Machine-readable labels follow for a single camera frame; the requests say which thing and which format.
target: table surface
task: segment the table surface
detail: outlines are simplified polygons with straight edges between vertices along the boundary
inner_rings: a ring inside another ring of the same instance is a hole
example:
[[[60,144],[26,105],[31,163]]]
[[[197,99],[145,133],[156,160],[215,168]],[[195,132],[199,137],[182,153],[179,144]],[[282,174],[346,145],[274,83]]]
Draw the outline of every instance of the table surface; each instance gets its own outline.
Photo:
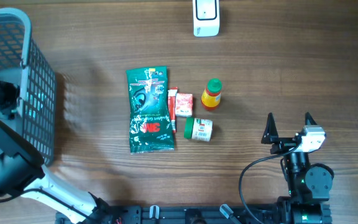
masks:
[[[309,111],[327,139],[310,156],[335,171],[334,223],[358,223],[358,3],[221,1],[216,37],[193,36],[191,1],[18,5],[57,73],[51,170],[111,204],[240,205],[238,181],[269,155],[267,115],[293,136]],[[169,86],[195,96],[194,114],[213,120],[210,143],[183,138],[175,151],[130,155],[127,69],[166,65]],[[210,78],[223,83],[213,112],[200,102]],[[279,160],[244,177],[250,203],[288,195]],[[0,223],[53,223],[29,199],[0,204]]]

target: yellow and red bottle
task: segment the yellow and red bottle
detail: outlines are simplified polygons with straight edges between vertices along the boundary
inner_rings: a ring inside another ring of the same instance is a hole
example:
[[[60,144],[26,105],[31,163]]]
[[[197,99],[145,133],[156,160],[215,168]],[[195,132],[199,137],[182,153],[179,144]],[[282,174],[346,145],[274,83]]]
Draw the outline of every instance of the yellow and red bottle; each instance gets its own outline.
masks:
[[[201,103],[208,111],[215,110],[221,102],[222,82],[217,79],[211,79],[204,90],[201,97]]]

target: basket handle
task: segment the basket handle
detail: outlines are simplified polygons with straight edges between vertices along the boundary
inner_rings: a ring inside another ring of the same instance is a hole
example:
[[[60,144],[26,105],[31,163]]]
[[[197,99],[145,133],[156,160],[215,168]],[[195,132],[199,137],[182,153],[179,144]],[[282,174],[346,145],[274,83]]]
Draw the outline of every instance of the basket handle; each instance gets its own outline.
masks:
[[[29,50],[30,50],[30,42],[31,42],[31,21],[28,15],[21,11],[20,9],[15,9],[11,7],[6,7],[0,9],[0,16],[3,15],[11,15],[20,19],[24,25],[24,36],[23,36],[23,48],[22,48],[22,68],[25,68],[28,65],[29,61]]]

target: green plastic bag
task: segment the green plastic bag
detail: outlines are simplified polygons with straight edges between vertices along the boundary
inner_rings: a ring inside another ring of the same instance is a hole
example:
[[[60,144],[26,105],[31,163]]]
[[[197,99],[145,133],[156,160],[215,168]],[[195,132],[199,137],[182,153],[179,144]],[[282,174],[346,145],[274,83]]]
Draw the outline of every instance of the green plastic bag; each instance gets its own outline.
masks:
[[[131,154],[173,150],[167,105],[167,67],[127,70],[131,123]]]

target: green lid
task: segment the green lid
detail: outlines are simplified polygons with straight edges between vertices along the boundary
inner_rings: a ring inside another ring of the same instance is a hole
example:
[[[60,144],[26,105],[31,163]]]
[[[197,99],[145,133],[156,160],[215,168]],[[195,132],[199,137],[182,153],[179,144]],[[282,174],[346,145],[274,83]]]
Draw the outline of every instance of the green lid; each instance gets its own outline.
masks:
[[[186,125],[185,125],[185,138],[191,139],[191,134],[193,133],[193,124],[194,124],[194,118],[190,117],[186,119]]]
[[[211,93],[219,93],[222,90],[222,82],[218,78],[213,78],[208,82],[207,88]]]

